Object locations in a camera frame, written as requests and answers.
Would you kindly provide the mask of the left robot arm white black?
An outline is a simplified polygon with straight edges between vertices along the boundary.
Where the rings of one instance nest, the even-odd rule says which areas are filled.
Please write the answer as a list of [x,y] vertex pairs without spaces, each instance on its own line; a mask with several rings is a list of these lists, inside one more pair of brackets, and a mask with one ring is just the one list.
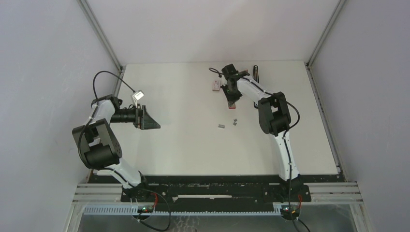
[[79,157],[83,164],[93,170],[107,171],[122,184],[131,189],[132,195],[144,202],[150,198],[151,188],[144,175],[131,167],[122,157],[122,148],[111,123],[131,123],[140,130],[160,129],[147,112],[145,105],[136,104],[122,108],[122,100],[113,95],[94,99],[92,112],[82,126],[72,130]]

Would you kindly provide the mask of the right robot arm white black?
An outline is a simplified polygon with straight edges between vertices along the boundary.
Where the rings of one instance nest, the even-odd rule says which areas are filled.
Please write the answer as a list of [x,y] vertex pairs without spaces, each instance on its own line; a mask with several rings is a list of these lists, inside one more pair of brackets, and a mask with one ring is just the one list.
[[273,137],[278,150],[279,176],[284,181],[291,181],[299,176],[290,144],[291,114],[289,104],[282,92],[270,93],[254,80],[247,71],[239,72],[233,64],[221,70],[226,84],[221,88],[228,106],[233,106],[242,96],[247,96],[258,109],[261,130]]

